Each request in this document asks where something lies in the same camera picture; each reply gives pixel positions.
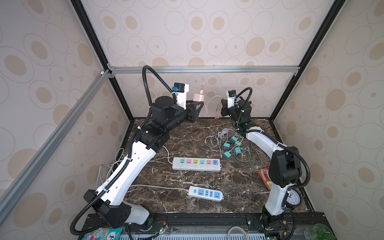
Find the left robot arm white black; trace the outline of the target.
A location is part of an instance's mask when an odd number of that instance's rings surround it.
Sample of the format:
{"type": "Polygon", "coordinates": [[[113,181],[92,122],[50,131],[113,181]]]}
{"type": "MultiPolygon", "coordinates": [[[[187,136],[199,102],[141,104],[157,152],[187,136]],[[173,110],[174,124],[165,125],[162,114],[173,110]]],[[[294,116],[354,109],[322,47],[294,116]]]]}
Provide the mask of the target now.
{"type": "Polygon", "coordinates": [[[88,204],[73,219],[70,232],[75,236],[84,235],[98,228],[120,228],[123,224],[146,225],[150,213],[144,207],[128,204],[125,195],[133,181],[145,165],[157,154],[170,138],[170,131],[188,121],[197,121],[204,102],[187,100],[189,86],[175,83],[173,88],[150,66],[142,69],[143,83],[149,103],[149,113],[145,121],[134,133],[128,147],[128,153],[116,170],[97,190],[88,190],[84,198],[88,204]],[[147,71],[150,71],[172,94],[152,101],[147,71]],[[84,231],[76,230],[80,218],[90,209],[104,222],[84,231]]]}

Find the short white blue power strip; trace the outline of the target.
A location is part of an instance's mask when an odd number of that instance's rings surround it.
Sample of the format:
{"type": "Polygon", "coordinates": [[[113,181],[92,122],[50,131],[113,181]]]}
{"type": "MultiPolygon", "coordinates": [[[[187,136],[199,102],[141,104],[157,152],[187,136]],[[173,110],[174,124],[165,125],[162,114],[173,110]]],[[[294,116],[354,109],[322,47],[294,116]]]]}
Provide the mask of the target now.
{"type": "Polygon", "coordinates": [[[215,202],[221,202],[224,199],[224,195],[221,191],[198,188],[190,186],[188,190],[189,197],[210,200],[215,202]]]}

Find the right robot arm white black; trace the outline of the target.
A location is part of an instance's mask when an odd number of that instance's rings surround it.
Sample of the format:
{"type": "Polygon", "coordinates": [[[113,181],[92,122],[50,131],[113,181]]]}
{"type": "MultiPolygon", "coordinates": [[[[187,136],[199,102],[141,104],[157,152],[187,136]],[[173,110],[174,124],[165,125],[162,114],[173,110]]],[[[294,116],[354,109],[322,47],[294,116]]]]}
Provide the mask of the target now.
{"type": "Polygon", "coordinates": [[[251,87],[245,88],[239,94],[235,90],[229,90],[227,99],[221,100],[221,115],[230,116],[237,133],[256,144],[270,158],[269,177],[272,186],[263,214],[267,217],[279,217],[284,211],[293,210],[301,204],[297,189],[309,183],[310,168],[296,147],[278,142],[251,120],[252,93],[251,87]]]}

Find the long white colourful power strip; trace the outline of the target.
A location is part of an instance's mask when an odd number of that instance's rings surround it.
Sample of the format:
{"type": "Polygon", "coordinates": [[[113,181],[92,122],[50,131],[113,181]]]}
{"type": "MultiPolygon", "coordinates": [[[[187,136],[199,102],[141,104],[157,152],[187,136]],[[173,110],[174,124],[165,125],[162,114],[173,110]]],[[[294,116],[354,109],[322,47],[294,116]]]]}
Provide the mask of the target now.
{"type": "Polygon", "coordinates": [[[172,169],[177,171],[220,172],[219,159],[177,158],[173,159],[172,169]]]}

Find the teal charger plug front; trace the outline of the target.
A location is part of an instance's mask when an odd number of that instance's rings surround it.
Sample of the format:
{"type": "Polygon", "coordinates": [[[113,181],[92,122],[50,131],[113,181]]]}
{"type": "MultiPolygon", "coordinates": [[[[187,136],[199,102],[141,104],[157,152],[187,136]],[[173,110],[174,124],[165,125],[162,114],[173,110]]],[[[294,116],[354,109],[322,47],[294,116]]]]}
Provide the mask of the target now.
{"type": "Polygon", "coordinates": [[[222,154],[223,158],[228,160],[231,158],[232,154],[229,151],[226,151],[222,154]]]}

